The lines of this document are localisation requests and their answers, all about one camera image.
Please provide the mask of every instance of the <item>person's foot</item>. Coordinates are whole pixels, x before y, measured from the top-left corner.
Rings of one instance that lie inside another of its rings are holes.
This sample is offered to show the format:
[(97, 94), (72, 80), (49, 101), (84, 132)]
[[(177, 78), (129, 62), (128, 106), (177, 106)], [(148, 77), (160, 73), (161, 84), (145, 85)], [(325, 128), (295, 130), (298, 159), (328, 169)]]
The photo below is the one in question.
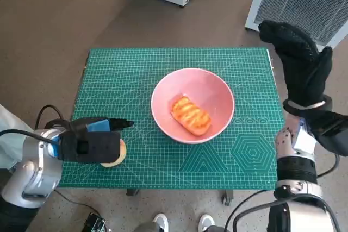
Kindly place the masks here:
[(215, 225), (213, 218), (208, 214), (204, 214), (198, 223), (198, 232), (206, 231), (211, 225)]
[(157, 223), (164, 230), (164, 232), (169, 231), (168, 218), (165, 216), (165, 214), (160, 213), (156, 215), (153, 221)]

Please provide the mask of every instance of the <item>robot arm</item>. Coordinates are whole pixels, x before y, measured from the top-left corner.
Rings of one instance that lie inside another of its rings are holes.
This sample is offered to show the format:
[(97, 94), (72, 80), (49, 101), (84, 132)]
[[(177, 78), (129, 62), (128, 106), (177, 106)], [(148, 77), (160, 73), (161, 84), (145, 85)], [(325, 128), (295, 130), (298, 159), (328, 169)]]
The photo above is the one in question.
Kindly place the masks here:
[(131, 121), (105, 117), (72, 122), (57, 119), (48, 122), (45, 129), (34, 132), (51, 143), (27, 137), (23, 143), (22, 162), (1, 192), (0, 231), (27, 230), (59, 184), (63, 161), (116, 161), (120, 156), (118, 131), (132, 125)]
[(339, 230), (322, 204), (314, 157), (317, 142), (328, 151), (348, 155), (348, 118), (331, 112), (331, 98), (324, 95), (332, 49), (326, 47), (319, 53), (304, 30), (287, 23), (264, 21), (259, 30), (260, 38), (274, 45), (283, 63), (289, 94), (283, 103), (289, 115), (275, 141), (278, 181), (274, 196), (283, 200), (302, 195), (270, 208), (267, 231)]

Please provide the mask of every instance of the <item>vent grille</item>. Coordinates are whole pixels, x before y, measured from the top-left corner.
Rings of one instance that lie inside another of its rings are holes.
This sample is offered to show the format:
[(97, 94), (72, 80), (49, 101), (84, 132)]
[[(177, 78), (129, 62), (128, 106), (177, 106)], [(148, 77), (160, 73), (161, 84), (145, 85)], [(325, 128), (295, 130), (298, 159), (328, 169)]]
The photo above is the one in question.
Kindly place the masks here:
[(348, 21), (348, 0), (262, 0), (255, 23), (263, 20), (302, 27), (325, 46)]

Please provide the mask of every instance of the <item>table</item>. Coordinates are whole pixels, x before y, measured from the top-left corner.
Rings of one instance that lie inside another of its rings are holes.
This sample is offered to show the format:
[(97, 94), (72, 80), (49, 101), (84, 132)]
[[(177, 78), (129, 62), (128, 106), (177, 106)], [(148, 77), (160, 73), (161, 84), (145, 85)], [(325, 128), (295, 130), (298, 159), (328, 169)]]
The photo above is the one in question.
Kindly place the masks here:
[[(152, 118), (150, 100), (168, 73), (198, 67), (231, 88), (231, 124), (211, 141), (180, 144)], [(282, 109), (264, 48), (93, 49), (72, 118), (120, 117), (135, 125), (122, 132), (127, 157), (116, 167), (65, 162), (60, 187), (147, 189), (273, 189), (274, 139)]]

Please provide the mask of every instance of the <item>pink bowl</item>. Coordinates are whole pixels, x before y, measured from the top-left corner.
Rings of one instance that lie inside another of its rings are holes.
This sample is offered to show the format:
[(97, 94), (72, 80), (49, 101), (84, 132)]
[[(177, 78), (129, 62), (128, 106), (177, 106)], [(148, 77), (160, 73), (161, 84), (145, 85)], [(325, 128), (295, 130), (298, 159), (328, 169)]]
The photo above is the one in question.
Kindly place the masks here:
[[(195, 136), (170, 114), (170, 105), (181, 95), (188, 96), (207, 111), (212, 125), (202, 136)], [(217, 75), (199, 68), (185, 68), (166, 75), (152, 93), (151, 110), (158, 127), (170, 138), (198, 144), (218, 136), (229, 125), (234, 112), (234, 98), (228, 85)]]

